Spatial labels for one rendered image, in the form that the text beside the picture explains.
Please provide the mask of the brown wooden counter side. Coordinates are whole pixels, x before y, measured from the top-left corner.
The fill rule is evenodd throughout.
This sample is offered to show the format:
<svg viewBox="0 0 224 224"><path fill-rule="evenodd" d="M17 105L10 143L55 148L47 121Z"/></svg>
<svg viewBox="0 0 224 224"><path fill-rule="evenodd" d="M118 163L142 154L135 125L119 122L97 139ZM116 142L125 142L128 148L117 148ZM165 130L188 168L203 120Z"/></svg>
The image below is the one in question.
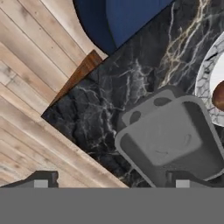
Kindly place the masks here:
<svg viewBox="0 0 224 224"><path fill-rule="evenodd" d="M91 51L76 68L63 88L57 93L50 105L53 105L56 101L63 97L71 88L73 88L79 81L81 81L86 75L92 72L101 63L102 58L97 53L97 51Z"/></svg>

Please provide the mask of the white marbled plate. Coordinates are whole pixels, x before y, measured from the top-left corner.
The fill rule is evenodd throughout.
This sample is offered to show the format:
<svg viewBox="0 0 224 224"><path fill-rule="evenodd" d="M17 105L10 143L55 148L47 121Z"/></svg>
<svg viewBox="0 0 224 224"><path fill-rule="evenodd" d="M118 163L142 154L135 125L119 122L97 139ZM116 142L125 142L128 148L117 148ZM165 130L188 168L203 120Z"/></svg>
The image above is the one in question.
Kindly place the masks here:
<svg viewBox="0 0 224 224"><path fill-rule="evenodd" d="M202 60L194 88L194 94L204 102L212 123L224 127L224 112L212 103L216 86L224 80L224 72L214 72L218 63L224 68L224 32L213 42Z"/></svg>

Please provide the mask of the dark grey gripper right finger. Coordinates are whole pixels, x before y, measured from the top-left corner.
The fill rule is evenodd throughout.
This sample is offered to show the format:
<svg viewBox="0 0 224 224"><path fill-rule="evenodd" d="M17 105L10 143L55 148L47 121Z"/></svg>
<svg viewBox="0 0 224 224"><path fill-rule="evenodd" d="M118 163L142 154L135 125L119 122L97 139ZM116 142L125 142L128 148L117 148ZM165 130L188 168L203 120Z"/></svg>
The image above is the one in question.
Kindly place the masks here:
<svg viewBox="0 0 224 224"><path fill-rule="evenodd" d="M170 188L224 188L224 174L220 175L218 178L203 180L195 177L188 171L168 171L166 173L165 186Z"/></svg>

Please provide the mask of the brown onion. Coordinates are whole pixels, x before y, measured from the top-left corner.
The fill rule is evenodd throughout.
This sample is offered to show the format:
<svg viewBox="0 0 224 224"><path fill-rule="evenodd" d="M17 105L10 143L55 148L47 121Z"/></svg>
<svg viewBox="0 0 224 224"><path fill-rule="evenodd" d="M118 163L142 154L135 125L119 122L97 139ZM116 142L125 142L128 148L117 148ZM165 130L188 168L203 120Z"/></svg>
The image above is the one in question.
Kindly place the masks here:
<svg viewBox="0 0 224 224"><path fill-rule="evenodd" d="M224 80L213 91L212 103L217 109L224 111Z"/></svg>

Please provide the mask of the blue stool seat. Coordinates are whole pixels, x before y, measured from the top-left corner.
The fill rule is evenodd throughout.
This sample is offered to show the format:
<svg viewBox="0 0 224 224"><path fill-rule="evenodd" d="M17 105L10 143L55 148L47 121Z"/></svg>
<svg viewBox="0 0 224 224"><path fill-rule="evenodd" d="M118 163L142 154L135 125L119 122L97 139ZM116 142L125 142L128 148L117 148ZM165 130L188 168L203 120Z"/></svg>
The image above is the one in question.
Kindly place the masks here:
<svg viewBox="0 0 224 224"><path fill-rule="evenodd" d="M174 0L73 0L83 31L107 55Z"/></svg>

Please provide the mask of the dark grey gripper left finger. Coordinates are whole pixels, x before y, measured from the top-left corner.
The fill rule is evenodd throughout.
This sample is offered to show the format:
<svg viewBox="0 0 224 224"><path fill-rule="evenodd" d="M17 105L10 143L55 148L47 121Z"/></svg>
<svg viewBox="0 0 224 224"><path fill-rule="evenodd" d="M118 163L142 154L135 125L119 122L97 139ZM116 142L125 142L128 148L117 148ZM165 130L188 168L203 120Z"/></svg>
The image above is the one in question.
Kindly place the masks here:
<svg viewBox="0 0 224 224"><path fill-rule="evenodd" d="M57 171L35 171L25 179L3 185L3 188L58 188L58 178Z"/></svg>

